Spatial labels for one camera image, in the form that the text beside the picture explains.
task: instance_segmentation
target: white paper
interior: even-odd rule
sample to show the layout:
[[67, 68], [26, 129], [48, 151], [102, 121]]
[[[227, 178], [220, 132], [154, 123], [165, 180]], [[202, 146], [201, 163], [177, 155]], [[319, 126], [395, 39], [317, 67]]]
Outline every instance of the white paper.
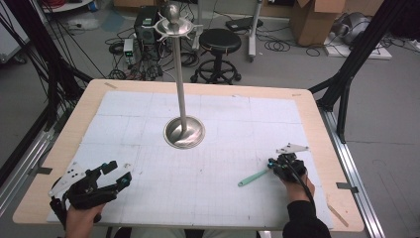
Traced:
[[[309, 146], [293, 100], [185, 95], [186, 114], [205, 126], [204, 140], [179, 150], [163, 137], [179, 117], [176, 94], [110, 91], [92, 120], [74, 161], [87, 169], [117, 161], [101, 177], [133, 180], [109, 202], [102, 222], [121, 225], [280, 230], [288, 221], [284, 185], [272, 172], [242, 187], [288, 143]], [[310, 151], [296, 153], [316, 186], [317, 215], [333, 223]], [[48, 221], [57, 221], [53, 213]]]

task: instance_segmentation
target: green marker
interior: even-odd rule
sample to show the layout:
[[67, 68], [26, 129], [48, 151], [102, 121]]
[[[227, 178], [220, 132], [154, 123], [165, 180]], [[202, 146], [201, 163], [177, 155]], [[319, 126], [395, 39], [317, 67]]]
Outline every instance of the green marker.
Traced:
[[263, 171], [260, 171], [260, 172], [256, 173], [255, 175], [249, 176], [248, 178], [245, 178], [245, 179], [241, 180], [241, 181], [238, 183], [238, 186], [244, 186], [244, 185], [246, 185], [246, 184], [248, 184], [248, 183], [252, 182], [253, 180], [258, 179], [258, 178], [259, 178], [259, 177], [261, 177], [263, 174], [265, 174], [267, 171], [269, 171], [269, 168], [267, 168], [267, 169], [265, 169], [265, 170], [263, 170]]

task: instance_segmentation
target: human hand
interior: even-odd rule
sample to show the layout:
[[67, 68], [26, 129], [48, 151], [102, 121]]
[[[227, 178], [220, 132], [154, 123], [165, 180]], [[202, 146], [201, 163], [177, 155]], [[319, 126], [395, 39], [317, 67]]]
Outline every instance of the human hand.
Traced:
[[[315, 185], [309, 179], [308, 175], [303, 175], [301, 178], [302, 178], [302, 181], [308, 186], [313, 196], [315, 193]], [[287, 195], [290, 202], [293, 202], [296, 200], [310, 201], [309, 197], [306, 195], [305, 189], [299, 182], [292, 182], [292, 181], [285, 181], [285, 180], [282, 180], [282, 182], [286, 186]]]
[[67, 212], [65, 238], [88, 238], [93, 227], [93, 219], [102, 212], [105, 203], [82, 210], [71, 206]]

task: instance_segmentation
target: tabletop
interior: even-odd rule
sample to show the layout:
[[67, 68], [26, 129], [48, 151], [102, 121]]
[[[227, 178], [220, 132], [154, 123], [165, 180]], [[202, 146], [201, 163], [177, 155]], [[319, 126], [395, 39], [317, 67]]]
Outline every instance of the tabletop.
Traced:
[[[73, 160], [88, 127], [95, 117], [104, 95], [109, 91], [142, 93], [176, 93], [171, 82], [123, 81], [95, 79], [64, 126], [46, 161], [52, 168], [49, 175], [37, 175], [14, 214], [16, 223], [45, 224], [51, 212], [47, 196], [50, 184], [62, 176]], [[310, 147], [313, 162], [325, 192], [325, 199], [334, 223], [332, 231], [362, 231], [364, 224], [351, 192], [338, 189], [337, 182], [346, 182], [339, 160], [325, 129], [312, 94], [305, 89], [269, 88], [185, 83], [186, 95], [242, 96], [293, 100]]]

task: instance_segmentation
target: stool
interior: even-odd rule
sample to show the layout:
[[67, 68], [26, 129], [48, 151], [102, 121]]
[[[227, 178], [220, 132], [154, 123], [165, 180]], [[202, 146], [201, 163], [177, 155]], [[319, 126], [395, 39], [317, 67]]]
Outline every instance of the stool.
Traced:
[[[238, 35], [226, 29], [210, 29], [201, 34], [199, 43], [205, 50], [203, 54], [210, 52], [216, 58], [203, 62], [191, 76], [191, 82], [197, 82], [198, 74], [206, 80], [206, 83], [227, 82], [232, 85], [233, 79], [241, 80], [241, 75], [238, 74], [234, 65], [229, 61], [222, 60], [222, 55], [233, 53], [241, 47], [242, 42]], [[205, 67], [211, 62], [214, 62], [212, 67]], [[228, 68], [222, 68], [222, 63], [226, 64]]]

